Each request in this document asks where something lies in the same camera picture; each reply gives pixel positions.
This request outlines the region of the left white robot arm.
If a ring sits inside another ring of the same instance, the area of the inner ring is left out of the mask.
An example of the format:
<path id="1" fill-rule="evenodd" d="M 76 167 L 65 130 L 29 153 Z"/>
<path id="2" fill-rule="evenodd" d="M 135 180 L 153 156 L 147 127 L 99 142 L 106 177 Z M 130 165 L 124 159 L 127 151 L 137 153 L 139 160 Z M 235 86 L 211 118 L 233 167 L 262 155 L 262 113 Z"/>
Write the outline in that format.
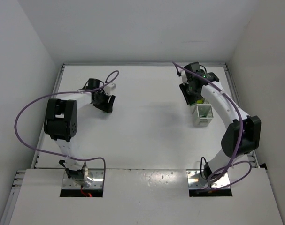
<path id="1" fill-rule="evenodd" d="M 65 159 L 60 160 L 65 168 L 67 177 L 81 186 L 91 184 L 86 161 L 79 154 L 79 146 L 75 135 L 78 130 L 77 112 L 86 105 L 111 113 L 115 95 L 112 94 L 116 85 L 112 82 L 104 83 L 99 79 L 88 79 L 78 93 L 63 98 L 52 98 L 48 101 L 44 121 L 44 132 L 60 148 Z"/>

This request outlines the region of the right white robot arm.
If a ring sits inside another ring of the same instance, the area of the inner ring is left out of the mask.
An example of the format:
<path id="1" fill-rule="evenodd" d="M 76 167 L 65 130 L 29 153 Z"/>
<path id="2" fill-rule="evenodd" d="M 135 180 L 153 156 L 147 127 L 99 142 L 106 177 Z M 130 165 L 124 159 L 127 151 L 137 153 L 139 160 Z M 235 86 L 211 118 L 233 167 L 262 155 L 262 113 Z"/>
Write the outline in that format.
<path id="1" fill-rule="evenodd" d="M 180 89 L 188 105 L 208 101 L 222 119 L 226 131 L 221 150 L 204 165 L 203 174 L 209 183 L 221 178 L 235 161 L 259 147 L 262 122 L 250 116 L 225 92 L 216 74 L 201 69 L 198 62 L 185 67 L 175 65 L 182 77 Z"/>

